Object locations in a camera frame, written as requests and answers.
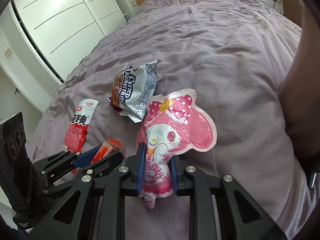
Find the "red and white konjac packet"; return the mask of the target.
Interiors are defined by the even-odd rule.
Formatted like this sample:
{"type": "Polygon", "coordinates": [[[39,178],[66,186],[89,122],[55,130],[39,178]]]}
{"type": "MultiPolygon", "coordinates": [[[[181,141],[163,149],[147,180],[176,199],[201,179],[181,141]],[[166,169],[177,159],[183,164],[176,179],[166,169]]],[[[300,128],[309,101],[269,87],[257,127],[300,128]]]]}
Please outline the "red and white konjac packet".
{"type": "Polygon", "coordinates": [[[89,124],[98,103],[99,101],[94,99],[84,99],[79,102],[67,129],[62,147],[64,150],[68,150],[71,153],[81,152],[89,124]]]}

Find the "small orange sausage packet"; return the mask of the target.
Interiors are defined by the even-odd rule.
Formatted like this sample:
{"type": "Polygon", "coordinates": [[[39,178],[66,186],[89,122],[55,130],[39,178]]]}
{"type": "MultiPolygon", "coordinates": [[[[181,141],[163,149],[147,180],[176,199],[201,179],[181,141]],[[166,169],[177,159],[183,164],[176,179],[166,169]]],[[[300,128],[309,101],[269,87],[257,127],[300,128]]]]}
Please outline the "small orange sausage packet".
{"type": "Polygon", "coordinates": [[[94,155],[91,160],[91,164],[96,163],[97,161],[107,157],[112,152],[120,151],[122,142],[116,139],[108,138],[100,146],[97,153],[94,155]]]}

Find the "pink My Melody bag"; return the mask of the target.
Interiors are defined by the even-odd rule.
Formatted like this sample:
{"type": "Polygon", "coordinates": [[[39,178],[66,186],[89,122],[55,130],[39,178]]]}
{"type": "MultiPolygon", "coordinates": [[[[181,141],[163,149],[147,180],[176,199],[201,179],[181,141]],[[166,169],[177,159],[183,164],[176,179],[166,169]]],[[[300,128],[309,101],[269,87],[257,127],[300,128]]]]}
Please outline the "pink My Melody bag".
{"type": "Polygon", "coordinates": [[[174,192],[168,163],[175,155],[193,149],[211,150],[217,142],[212,118],[196,105],[196,92],[188,88],[169,95],[152,96],[147,115],[137,136],[137,143],[146,144],[143,185],[139,196],[153,209],[157,198],[174,192]]]}

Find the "white blue chocolate bag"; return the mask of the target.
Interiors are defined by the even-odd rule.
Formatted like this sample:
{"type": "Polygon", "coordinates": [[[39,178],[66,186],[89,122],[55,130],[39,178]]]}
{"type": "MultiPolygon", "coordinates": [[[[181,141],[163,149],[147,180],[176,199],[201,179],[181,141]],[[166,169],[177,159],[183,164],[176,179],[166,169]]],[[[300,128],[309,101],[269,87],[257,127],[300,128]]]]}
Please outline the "white blue chocolate bag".
{"type": "Polygon", "coordinates": [[[146,103],[156,90],[159,63],[161,60],[136,68],[131,66],[116,75],[107,100],[119,115],[127,116],[135,123],[143,121],[146,103]]]}

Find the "white wardrobe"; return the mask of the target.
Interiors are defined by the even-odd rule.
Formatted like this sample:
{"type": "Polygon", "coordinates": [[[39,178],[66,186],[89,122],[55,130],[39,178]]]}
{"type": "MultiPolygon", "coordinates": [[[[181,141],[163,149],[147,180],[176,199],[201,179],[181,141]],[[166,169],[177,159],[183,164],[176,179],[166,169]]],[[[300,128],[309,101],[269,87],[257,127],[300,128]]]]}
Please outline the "white wardrobe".
{"type": "Polygon", "coordinates": [[[4,30],[16,30],[58,84],[98,42],[126,22],[116,0],[12,0],[1,15],[4,30]]]}

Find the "black and copper bin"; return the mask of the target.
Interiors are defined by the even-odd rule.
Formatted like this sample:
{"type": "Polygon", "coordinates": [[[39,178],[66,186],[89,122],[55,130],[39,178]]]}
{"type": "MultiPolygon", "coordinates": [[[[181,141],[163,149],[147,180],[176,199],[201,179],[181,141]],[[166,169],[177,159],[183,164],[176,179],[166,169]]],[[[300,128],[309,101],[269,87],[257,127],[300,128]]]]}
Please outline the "black and copper bin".
{"type": "Polygon", "coordinates": [[[319,26],[307,7],[298,49],[279,99],[286,132],[309,188],[319,173],[319,26]]]}

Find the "purple bed duvet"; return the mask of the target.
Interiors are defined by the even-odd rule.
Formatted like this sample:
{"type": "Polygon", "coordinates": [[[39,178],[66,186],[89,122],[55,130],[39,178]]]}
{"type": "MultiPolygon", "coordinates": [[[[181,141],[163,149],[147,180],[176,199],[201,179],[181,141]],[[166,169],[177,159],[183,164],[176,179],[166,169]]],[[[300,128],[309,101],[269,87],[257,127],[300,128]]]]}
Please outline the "purple bed duvet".
{"type": "Polygon", "coordinates": [[[140,124],[119,116],[107,97],[121,70],[159,60],[156,93],[194,89],[217,127],[215,147],[189,152],[190,163],[232,175],[293,239],[319,198],[294,155],[278,96],[301,32],[264,0],[149,0],[67,76],[35,130],[29,158],[62,149],[83,99],[99,103],[82,150],[111,137],[134,155],[140,124]]]}

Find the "wooden drawer cabinet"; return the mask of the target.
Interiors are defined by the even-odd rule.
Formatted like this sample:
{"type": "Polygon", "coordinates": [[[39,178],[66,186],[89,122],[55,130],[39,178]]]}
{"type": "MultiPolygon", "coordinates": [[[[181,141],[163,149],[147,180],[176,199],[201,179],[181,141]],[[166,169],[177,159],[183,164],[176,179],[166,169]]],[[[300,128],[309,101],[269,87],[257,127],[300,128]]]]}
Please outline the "wooden drawer cabinet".
{"type": "Polygon", "coordinates": [[[302,27],[304,19],[304,3],[302,0],[282,0],[284,16],[302,27]]]}

